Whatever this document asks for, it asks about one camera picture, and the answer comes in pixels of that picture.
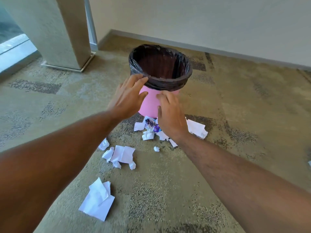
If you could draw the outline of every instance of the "beige carpet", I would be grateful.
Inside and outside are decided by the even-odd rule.
[[[104,110],[116,86],[130,74],[131,49],[142,43],[111,38],[83,74],[42,67],[39,59],[2,82],[0,149]],[[310,75],[178,50],[189,56],[194,68],[180,100],[191,119],[206,124],[207,140],[310,190]],[[143,141],[142,132],[133,132],[135,121],[141,116],[122,122],[108,140],[136,148],[137,168],[115,169],[97,150],[36,233],[243,232],[186,155],[158,137]],[[155,145],[160,153],[153,151]],[[97,177],[111,181],[115,196],[105,222],[78,211]]]

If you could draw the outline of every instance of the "black trash bag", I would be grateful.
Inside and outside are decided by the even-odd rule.
[[[156,90],[181,89],[192,74],[190,60],[179,51],[159,45],[143,44],[128,57],[132,74],[148,77],[145,86]]]

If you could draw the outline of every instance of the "trash can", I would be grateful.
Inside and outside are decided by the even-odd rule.
[[[141,92],[147,91],[140,110],[142,116],[156,118],[160,105],[156,95],[162,90],[178,94],[192,74],[190,60],[179,51],[159,45],[143,44],[134,48],[128,61],[132,74],[148,77]]]

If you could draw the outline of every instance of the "person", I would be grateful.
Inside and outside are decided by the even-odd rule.
[[[0,232],[33,232],[118,123],[138,112],[147,77],[118,86],[104,112],[0,155]],[[311,232],[311,194],[188,132],[177,96],[158,95],[158,121],[194,163],[245,232]]]

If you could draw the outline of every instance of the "forearm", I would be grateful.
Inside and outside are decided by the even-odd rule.
[[[306,191],[194,135],[175,142],[246,232],[311,230]]]
[[[21,231],[27,225],[32,232],[119,122],[110,112],[98,113],[0,154],[0,184],[6,187],[0,205],[8,209],[1,211],[0,227],[16,226],[18,232],[14,222],[22,221]]]

